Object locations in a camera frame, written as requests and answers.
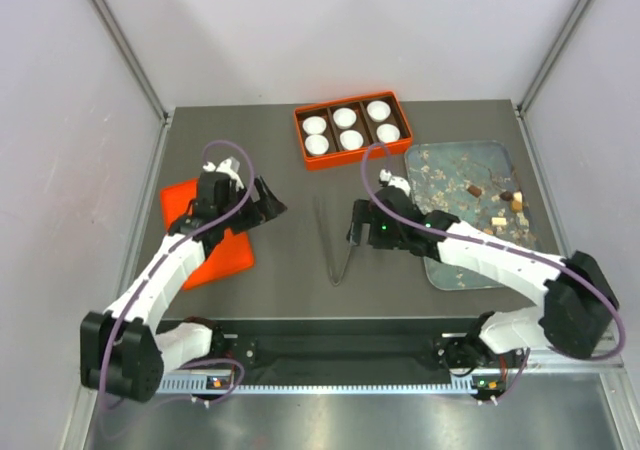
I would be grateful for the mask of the metal tongs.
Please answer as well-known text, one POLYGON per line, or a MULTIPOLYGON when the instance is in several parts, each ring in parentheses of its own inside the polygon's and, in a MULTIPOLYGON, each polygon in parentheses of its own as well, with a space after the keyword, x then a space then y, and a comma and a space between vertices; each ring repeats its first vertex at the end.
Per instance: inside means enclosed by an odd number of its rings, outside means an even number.
POLYGON ((324 211, 324 204, 322 199, 314 195, 312 198, 312 208, 316 223, 316 229, 319 235, 322 254, 325 259, 327 275, 329 282, 333 287, 338 287, 343 282, 352 259, 352 251, 355 249, 354 245, 348 243, 346 245, 346 251, 342 263, 337 266, 336 254, 332 245, 332 240, 329 234, 327 226, 328 220, 324 211))

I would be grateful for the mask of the pale caramel chocolate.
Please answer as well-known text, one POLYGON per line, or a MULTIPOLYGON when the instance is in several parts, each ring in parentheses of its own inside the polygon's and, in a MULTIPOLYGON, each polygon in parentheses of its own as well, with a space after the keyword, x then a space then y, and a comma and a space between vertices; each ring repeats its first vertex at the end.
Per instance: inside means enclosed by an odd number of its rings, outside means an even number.
POLYGON ((491 225, 493 227, 505 227, 507 225, 507 219, 504 217, 492 217, 491 225))

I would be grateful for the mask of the pale white chocolate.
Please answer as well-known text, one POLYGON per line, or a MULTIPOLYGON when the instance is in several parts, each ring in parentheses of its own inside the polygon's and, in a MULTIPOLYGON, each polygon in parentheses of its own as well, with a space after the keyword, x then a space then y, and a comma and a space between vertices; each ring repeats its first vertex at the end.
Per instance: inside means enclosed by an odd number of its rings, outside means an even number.
POLYGON ((523 211, 523 197, 521 192, 515 192, 511 201, 511 209, 514 213, 523 211))

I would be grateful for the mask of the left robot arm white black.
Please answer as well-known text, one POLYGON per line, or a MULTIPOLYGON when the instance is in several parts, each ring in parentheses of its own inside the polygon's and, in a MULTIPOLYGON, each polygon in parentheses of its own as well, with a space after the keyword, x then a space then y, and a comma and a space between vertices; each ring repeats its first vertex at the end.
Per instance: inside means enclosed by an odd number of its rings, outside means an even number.
POLYGON ((285 213, 262 177, 246 187, 234 170, 203 171, 185 211, 168 227, 159 249, 126 292, 80 325, 83 387, 147 402, 165 374, 199 360, 216 366, 227 344, 216 326, 193 318, 161 333, 158 326, 187 280, 227 234, 240 235, 285 213))

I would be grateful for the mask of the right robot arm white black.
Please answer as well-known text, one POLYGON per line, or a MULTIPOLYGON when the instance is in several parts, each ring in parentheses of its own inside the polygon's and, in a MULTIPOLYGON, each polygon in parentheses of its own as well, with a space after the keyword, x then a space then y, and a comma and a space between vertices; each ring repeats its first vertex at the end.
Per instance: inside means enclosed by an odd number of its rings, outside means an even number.
POLYGON ((619 302, 596 259, 539 253, 477 230, 450 213, 422 212, 408 181, 388 171, 380 189, 355 200, 347 233, 350 245, 401 250, 460 267, 510 288, 530 306, 489 311, 473 324, 463 348, 487 366, 502 354, 547 347, 577 360, 597 360, 596 347, 618 320, 619 302))

